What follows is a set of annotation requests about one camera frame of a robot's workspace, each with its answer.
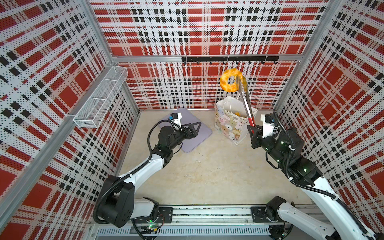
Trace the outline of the grey lilac tray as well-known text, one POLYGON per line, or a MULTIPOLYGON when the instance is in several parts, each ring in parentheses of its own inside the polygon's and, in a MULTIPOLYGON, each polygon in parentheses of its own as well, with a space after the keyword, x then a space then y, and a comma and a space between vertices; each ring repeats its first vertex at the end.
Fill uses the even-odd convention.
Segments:
POLYGON ((184 153, 190 153, 193 151, 197 146, 203 143, 207 138, 209 138, 213 131, 203 122, 202 118, 197 117, 196 111, 190 111, 185 108, 179 108, 170 114, 166 115, 164 117, 165 120, 169 119, 171 114, 173 113, 181 113, 182 118, 179 120, 180 125, 188 125, 188 124, 194 124, 196 122, 201 122, 201 126, 198 132, 197 137, 192 138, 191 140, 184 140, 182 151, 184 153))

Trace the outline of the cartoon animal paper bag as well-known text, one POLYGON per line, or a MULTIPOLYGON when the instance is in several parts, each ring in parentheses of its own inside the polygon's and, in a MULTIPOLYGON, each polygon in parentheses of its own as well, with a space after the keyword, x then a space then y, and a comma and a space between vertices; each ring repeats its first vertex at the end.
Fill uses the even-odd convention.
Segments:
POLYGON ((215 104, 215 128, 238 145, 248 134, 249 120, 244 103, 239 98, 226 96, 215 104))

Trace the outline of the red handled metal tongs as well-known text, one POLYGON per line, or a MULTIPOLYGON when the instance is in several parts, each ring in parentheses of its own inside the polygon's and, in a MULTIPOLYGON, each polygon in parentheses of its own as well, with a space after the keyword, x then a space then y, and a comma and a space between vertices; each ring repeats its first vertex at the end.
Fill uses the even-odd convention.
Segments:
POLYGON ((252 111, 251 99, 249 95, 249 88, 247 80, 244 77, 235 77, 236 85, 238 86, 239 96, 243 101, 245 112, 249 121, 250 126, 255 127, 255 120, 252 111))

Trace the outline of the ring doughnut bread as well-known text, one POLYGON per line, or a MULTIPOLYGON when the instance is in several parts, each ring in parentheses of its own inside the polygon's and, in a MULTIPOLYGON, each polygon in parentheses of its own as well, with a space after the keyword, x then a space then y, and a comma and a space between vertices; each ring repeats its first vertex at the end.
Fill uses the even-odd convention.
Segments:
POLYGON ((222 90, 228 93, 234 93, 239 90, 248 91, 247 79, 238 69, 224 71, 220 77, 220 86, 222 90))

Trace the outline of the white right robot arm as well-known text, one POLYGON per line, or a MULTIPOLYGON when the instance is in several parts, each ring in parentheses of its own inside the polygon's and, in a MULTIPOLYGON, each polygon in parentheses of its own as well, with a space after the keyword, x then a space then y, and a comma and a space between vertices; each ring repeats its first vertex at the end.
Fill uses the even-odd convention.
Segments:
POLYGON ((265 124, 247 126, 252 148, 262 148, 276 161, 287 180, 301 189, 329 220, 323 223, 300 211, 282 197, 276 196, 266 205, 266 219, 272 223, 289 223, 316 240, 382 240, 363 223, 336 194, 320 169, 301 155, 303 140, 294 128, 265 124))

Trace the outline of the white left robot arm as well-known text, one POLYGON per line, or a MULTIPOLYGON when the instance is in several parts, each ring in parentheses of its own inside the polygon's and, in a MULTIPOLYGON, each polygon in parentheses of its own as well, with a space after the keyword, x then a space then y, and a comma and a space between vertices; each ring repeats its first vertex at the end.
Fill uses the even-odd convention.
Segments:
POLYGON ((201 122, 178 126, 165 120, 158 135, 158 143, 149 148, 149 157, 133 170, 118 177, 109 176, 96 201, 93 220, 98 224, 112 224, 118 228, 127 222, 143 218, 149 223, 160 216, 159 203, 150 198, 137 199, 137 190, 152 175, 162 170, 174 156, 174 148, 183 141, 198 136, 201 122))

